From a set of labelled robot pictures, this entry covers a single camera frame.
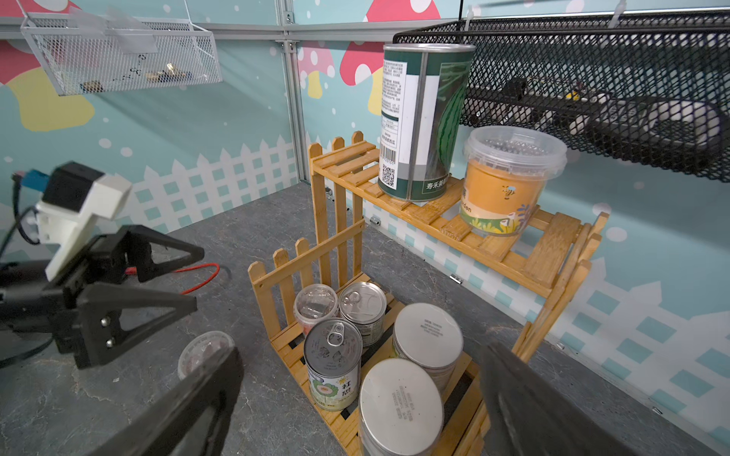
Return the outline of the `purple label pull-tab can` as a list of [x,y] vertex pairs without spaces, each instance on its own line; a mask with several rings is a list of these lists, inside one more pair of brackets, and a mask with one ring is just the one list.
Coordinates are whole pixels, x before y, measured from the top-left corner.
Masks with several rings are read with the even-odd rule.
[[303,355],[318,407],[341,412],[357,399],[362,352],[359,329],[344,318],[325,319],[308,332]]

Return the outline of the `small clear-lid cup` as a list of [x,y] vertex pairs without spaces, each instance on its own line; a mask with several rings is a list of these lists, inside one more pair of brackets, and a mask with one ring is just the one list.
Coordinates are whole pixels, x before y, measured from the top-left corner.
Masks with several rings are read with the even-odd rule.
[[307,336],[317,323],[338,317],[338,295],[328,285],[312,284],[297,294],[293,310],[302,333]]

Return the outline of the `small clear-lid jar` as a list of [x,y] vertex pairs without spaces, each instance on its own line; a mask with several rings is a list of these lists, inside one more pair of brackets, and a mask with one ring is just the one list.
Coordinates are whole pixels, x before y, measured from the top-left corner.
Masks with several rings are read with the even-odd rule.
[[178,378],[184,380],[218,350],[234,346],[233,338],[225,332],[210,331],[197,336],[187,344],[179,357]]

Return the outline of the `wooden two-tier shelf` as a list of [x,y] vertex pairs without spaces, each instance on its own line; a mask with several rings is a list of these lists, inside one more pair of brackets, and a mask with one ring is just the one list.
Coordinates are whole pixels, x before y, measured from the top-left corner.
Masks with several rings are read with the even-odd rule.
[[306,394],[312,393],[312,387],[303,354],[303,326],[294,313],[296,294],[316,282],[343,290],[368,281],[362,270],[365,203],[543,296],[542,310],[525,325],[513,346],[523,361],[532,359],[587,279],[609,218],[608,213],[601,213],[595,222],[583,223],[562,213],[535,209],[528,224],[541,237],[528,256],[519,256],[513,249],[516,237],[481,237],[452,214],[462,194],[461,180],[448,180],[444,196],[422,205],[386,195],[376,184],[378,149],[361,132],[349,141],[336,139],[331,152],[312,144],[308,156],[317,244],[300,239],[294,253],[275,252],[273,270],[261,262],[248,269],[271,345]]

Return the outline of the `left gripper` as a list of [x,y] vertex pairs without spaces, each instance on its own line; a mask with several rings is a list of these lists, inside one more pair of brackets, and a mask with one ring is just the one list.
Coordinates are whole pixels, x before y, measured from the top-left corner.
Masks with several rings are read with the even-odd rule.
[[122,286],[128,267],[147,282],[190,266],[205,249],[142,225],[95,237],[52,281],[49,262],[11,263],[11,330],[50,334],[83,370],[110,364],[198,309],[197,298]]

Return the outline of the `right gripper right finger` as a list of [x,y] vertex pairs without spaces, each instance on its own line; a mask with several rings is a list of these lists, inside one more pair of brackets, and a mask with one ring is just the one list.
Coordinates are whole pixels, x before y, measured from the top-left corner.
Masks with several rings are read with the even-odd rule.
[[489,455],[632,455],[498,342],[482,348],[480,389]]

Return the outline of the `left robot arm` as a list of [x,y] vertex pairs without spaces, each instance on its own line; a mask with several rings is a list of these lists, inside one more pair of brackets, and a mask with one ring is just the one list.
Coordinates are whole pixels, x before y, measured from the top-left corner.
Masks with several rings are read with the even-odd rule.
[[146,282],[204,256],[202,247],[125,225],[92,237],[55,279],[42,260],[4,263],[1,322],[17,334],[51,334],[80,370],[104,366],[197,310],[190,294],[125,287],[127,269]]

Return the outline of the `green yellow white-lid can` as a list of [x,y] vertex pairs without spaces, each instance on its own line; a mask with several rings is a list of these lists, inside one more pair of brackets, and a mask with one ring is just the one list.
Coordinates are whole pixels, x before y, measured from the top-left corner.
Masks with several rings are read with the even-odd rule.
[[431,376],[444,396],[463,347],[456,321],[445,310],[429,303],[406,305],[393,327],[393,354],[410,360]]

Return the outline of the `tall green seed can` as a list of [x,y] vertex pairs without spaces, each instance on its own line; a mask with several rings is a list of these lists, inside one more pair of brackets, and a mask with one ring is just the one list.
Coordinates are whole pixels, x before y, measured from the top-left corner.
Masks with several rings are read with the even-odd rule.
[[384,46],[378,185],[394,199],[443,196],[476,47]]

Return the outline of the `white-lid white can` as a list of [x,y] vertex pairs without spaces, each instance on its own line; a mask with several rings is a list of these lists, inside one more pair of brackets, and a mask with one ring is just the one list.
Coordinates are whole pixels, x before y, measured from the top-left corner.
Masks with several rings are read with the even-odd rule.
[[389,358],[364,377],[359,394],[363,455],[430,455],[444,424],[431,376],[416,363]]

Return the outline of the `silver pull-tab can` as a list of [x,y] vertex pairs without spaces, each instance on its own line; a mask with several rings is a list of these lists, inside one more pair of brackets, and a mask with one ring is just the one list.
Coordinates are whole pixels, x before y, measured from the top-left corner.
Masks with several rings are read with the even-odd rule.
[[354,282],[338,296],[338,309],[342,318],[359,329],[364,348],[380,341],[384,333],[387,299],[378,285]]

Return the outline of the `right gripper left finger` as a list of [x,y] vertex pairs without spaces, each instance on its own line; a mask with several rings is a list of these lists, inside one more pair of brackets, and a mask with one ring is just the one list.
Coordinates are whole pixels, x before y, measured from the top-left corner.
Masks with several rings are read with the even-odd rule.
[[243,383],[237,348],[223,348],[93,455],[220,455]]

